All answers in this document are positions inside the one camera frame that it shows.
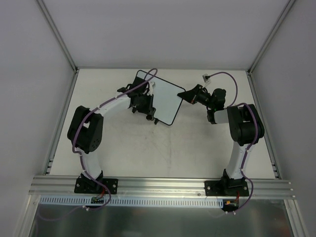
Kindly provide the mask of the black felt whiteboard eraser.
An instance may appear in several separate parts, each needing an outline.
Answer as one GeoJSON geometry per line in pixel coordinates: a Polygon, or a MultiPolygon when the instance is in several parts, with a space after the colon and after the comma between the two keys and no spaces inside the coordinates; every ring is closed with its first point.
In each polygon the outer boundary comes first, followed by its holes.
{"type": "Polygon", "coordinates": [[[154,120],[154,117],[152,115],[147,115],[146,116],[146,120],[148,121],[153,121],[154,120]]]}

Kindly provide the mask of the white whiteboard black frame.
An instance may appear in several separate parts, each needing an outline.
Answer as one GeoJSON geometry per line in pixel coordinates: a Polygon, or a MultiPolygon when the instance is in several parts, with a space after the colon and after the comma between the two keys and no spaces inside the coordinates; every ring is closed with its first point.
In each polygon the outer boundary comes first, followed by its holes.
{"type": "Polygon", "coordinates": [[[154,117],[159,122],[172,125],[182,103],[177,94],[184,92],[185,89],[159,77],[154,77],[150,81],[156,84],[153,93],[153,107],[156,109],[154,117]]]}

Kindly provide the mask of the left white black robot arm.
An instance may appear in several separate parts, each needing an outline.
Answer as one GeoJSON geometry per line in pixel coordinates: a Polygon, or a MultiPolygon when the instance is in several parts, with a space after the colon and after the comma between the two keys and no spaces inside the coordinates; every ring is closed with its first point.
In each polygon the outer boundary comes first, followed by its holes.
{"type": "Polygon", "coordinates": [[[132,84],[118,89],[115,97],[94,109],[76,108],[67,138],[72,143],[73,153],[80,157],[81,175],[87,179],[86,187],[91,192],[97,193],[103,187],[103,171],[96,150],[102,141],[104,120],[127,109],[145,114],[149,121],[153,120],[156,112],[153,107],[154,86],[149,79],[135,79],[132,84]]]}

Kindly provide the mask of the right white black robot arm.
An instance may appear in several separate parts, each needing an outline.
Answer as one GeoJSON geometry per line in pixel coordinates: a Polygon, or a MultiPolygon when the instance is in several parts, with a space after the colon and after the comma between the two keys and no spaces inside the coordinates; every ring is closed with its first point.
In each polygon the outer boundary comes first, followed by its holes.
{"type": "Polygon", "coordinates": [[[177,96],[190,104],[206,106],[207,120],[211,124],[228,124],[234,142],[229,164],[220,180],[204,182],[205,195],[248,197],[249,188],[245,178],[248,154],[265,134],[255,106],[242,104],[225,108],[226,90],[217,88],[210,94],[200,84],[177,96]]]}

